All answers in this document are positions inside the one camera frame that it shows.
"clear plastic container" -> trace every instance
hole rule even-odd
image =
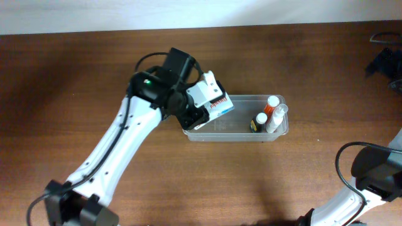
[[[234,110],[209,122],[199,130],[184,131],[191,141],[274,141],[289,131],[288,114],[273,133],[266,131],[252,133],[251,119],[264,110],[268,97],[271,95],[230,95]],[[275,95],[281,104],[285,99]]]

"black cable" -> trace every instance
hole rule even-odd
[[[204,74],[204,72],[201,70],[201,66],[197,61],[195,61],[195,63],[194,63],[194,68],[198,71],[198,77],[197,77],[196,81],[185,84],[179,91],[183,91],[190,87],[193,87],[195,84],[197,84],[197,82],[199,82],[201,80],[202,74]]]
[[[143,56],[141,59],[138,60],[136,67],[134,68],[134,73],[138,71],[139,65],[148,57],[156,56],[156,55],[169,55],[169,53],[166,52],[156,52],[156,53],[150,53],[148,55]]]
[[[392,153],[398,153],[398,154],[402,154],[402,150],[397,150],[397,149],[393,149],[393,148],[387,148],[387,147],[383,147],[377,144],[371,144],[371,143],[366,143],[366,142],[360,142],[360,141],[356,141],[356,142],[350,142],[347,143],[345,145],[343,145],[338,153],[337,156],[335,157],[335,169],[337,171],[337,174],[340,178],[340,180],[344,183],[344,185],[346,185],[346,187],[348,187],[348,189],[352,190],[354,193],[356,193],[357,195],[359,195],[362,198],[362,205],[360,206],[359,210],[348,220],[346,221],[345,224],[343,224],[343,226],[346,226],[348,224],[350,224],[353,220],[355,220],[359,214],[363,211],[364,207],[367,205],[367,201],[366,198],[364,198],[364,195],[359,192],[359,190],[355,189],[352,185],[350,185],[344,178],[344,176],[342,176],[342,173],[340,173],[340,169],[339,169],[339,157],[340,154],[348,147],[350,146],[365,146],[365,147],[370,147],[370,148],[376,148],[382,151],[388,151],[388,152],[392,152]]]
[[[78,187],[78,186],[84,184],[85,182],[87,182],[88,180],[90,180],[90,179],[95,175],[95,173],[102,167],[102,165],[103,165],[104,162],[106,161],[107,157],[108,157],[108,156],[110,155],[110,153],[112,152],[114,146],[117,144],[117,142],[118,142],[118,140],[119,140],[119,138],[120,138],[120,136],[121,136],[121,134],[122,134],[122,132],[123,132],[123,130],[124,130],[124,127],[125,127],[125,125],[126,125],[126,123],[127,123],[127,118],[128,118],[128,114],[129,114],[129,108],[130,108],[130,99],[131,99],[131,97],[133,96],[133,92],[132,92],[132,90],[130,89],[130,87],[131,87],[131,86],[129,86],[129,89],[128,89],[128,101],[127,101],[126,115],[124,116],[123,122],[122,122],[122,124],[120,125],[120,130],[119,130],[119,132],[117,133],[117,135],[115,136],[113,142],[111,143],[111,145],[110,145],[109,148],[107,149],[105,155],[102,157],[102,159],[99,161],[99,163],[95,166],[95,168],[94,168],[87,176],[85,176],[82,180],[80,180],[79,182],[77,182],[77,183],[71,185],[71,186],[68,187],[68,188],[64,188],[64,189],[61,189],[61,190],[58,190],[58,191],[54,191],[54,192],[51,192],[51,193],[45,193],[45,194],[39,196],[37,199],[35,199],[35,200],[29,205],[29,207],[28,207],[28,209],[27,209],[27,211],[26,211],[26,224],[27,224],[28,226],[32,226],[32,224],[31,224],[31,212],[32,212],[33,207],[34,207],[36,204],[38,204],[39,202],[41,202],[42,200],[44,200],[44,199],[46,199],[46,198],[48,198],[48,197],[50,197],[50,196],[59,195],[59,194],[64,194],[64,193],[69,192],[69,191],[73,190],[74,188],[76,188],[76,187]]]
[[[399,41],[382,41],[382,40],[375,40],[374,39],[375,37],[385,36],[385,35],[397,36],[397,37],[399,37],[400,40]],[[383,45],[402,45],[402,35],[400,33],[397,33],[397,32],[380,32],[380,33],[372,35],[371,38],[370,38],[370,42],[371,43],[377,43],[377,44],[383,44]]]

